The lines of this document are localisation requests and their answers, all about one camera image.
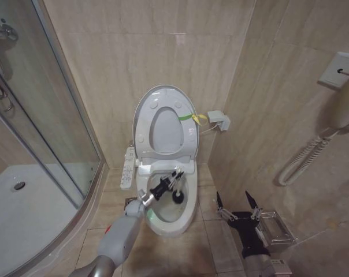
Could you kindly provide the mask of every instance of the cable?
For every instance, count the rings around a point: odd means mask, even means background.
[[[288,186],[295,182],[295,180],[302,175],[302,173],[311,165],[311,163],[317,158],[317,156],[329,145],[331,139],[338,133],[335,131],[330,136],[321,138],[317,136],[312,140],[302,152],[294,158],[293,161],[280,173],[279,183],[281,186]],[[286,176],[297,165],[300,164],[297,169],[286,179]]]
[[[208,129],[208,130],[205,130],[205,131],[202,131],[202,132],[200,132],[199,134],[204,134],[204,133],[206,133],[206,132],[208,132],[208,131],[210,131],[210,130],[213,130],[213,129],[216,128],[217,126],[220,126],[220,123],[216,123],[212,128],[210,128],[210,129]]]

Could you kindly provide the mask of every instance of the bidet control panel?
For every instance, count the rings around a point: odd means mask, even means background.
[[[128,147],[124,158],[124,166],[121,178],[121,189],[130,189],[135,167],[135,147]]]

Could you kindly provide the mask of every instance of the wall outlet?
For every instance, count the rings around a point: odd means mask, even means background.
[[[349,76],[338,73],[339,69],[342,69],[345,73],[349,73],[349,53],[337,52],[321,78],[318,79],[318,82],[327,87],[340,90],[349,80]]]
[[[209,111],[208,112],[209,122],[218,122],[221,131],[226,131],[230,126],[230,119],[227,115],[224,115],[221,111]]]

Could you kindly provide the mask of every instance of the bathroom floor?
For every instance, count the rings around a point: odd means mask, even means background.
[[[125,199],[136,196],[135,188],[120,189],[120,178],[121,170],[109,171],[88,230],[47,277],[68,276],[96,257],[100,239],[123,213]],[[216,188],[206,164],[198,165],[198,186],[198,207],[188,230],[176,238],[162,238],[143,222],[127,261],[116,269],[114,277],[245,277],[231,231],[216,214]]]

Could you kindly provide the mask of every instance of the shower drain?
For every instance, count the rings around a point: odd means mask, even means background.
[[[24,186],[25,186],[25,182],[18,182],[15,186],[14,186],[14,189],[15,190],[20,190],[20,189],[22,189],[22,188],[24,188]]]

